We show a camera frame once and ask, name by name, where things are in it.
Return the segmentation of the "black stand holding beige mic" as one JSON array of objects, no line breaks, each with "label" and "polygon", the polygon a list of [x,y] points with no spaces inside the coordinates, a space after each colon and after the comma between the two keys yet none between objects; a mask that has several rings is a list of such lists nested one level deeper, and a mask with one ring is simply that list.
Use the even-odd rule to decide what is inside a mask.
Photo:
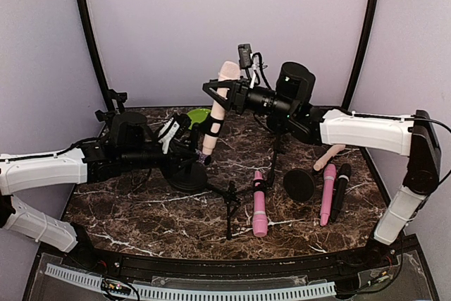
[{"label": "black stand holding beige mic", "polygon": [[223,121],[211,117],[208,113],[202,122],[192,120],[190,134],[185,140],[179,140],[193,155],[180,165],[180,170],[171,177],[166,176],[169,185],[181,192],[196,194],[205,190],[215,190],[209,184],[205,166],[211,163],[211,155],[223,126]]}]

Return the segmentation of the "black round-base mic stand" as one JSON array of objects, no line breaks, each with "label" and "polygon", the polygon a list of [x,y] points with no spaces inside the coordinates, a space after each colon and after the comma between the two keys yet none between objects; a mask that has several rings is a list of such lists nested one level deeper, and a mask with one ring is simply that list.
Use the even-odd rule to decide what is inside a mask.
[{"label": "black round-base mic stand", "polygon": [[117,106],[117,111],[123,113],[125,111],[124,104],[128,100],[127,92],[117,92],[115,90],[109,89],[107,91],[108,98],[111,102],[115,102]]}]

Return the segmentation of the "black microphone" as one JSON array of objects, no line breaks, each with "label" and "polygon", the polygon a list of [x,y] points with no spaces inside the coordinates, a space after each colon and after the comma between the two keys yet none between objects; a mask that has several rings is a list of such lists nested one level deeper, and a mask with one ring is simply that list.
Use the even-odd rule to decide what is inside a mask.
[{"label": "black microphone", "polygon": [[335,223],[337,221],[337,218],[341,212],[347,184],[350,181],[351,174],[352,168],[348,163],[343,164],[338,171],[338,179],[335,184],[335,195],[333,197],[332,209],[329,218],[331,223]]}]

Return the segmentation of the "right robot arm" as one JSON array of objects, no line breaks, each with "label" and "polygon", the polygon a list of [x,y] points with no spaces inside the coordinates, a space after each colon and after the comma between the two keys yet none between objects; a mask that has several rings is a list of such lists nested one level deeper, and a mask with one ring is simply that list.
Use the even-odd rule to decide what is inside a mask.
[{"label": "right robot arm", "polygon": [[250,110],[271,116],[304,144],[350,145],[408,157],[400,189],[373,231],[375,241],[359,254],[364,267],[377,267],[387,256],[385,245],[396,240],[441,184],[436,122],[423,110],[414,115],[382,116],[314,106],[309,100],[316,78],[299,63],[288,61],[281,66],[274,90],[252,85],[241,77],[236,63],[227,62],[225,67],[228,75],[204,83],[202,89],[226,111],[241,114]]}]

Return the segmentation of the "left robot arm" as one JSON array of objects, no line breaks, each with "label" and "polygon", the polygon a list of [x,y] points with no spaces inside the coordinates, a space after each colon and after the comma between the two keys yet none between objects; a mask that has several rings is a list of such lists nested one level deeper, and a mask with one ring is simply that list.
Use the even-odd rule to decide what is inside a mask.
[{"label": "left robot arm", "polygon": [[44,242],[71,257],[84,270],[99,265],[81,226],[59,221],[30,207],[17,192],[60,184],[101,183],[135,169],[158,168],[172,179],[199,160],[195,141],[181,138],[191,124],[174,114],[157,131],[141,113],[97,112],[107,133],[74,142],[67,149],[27,155],[1,155],[1,227]]}]

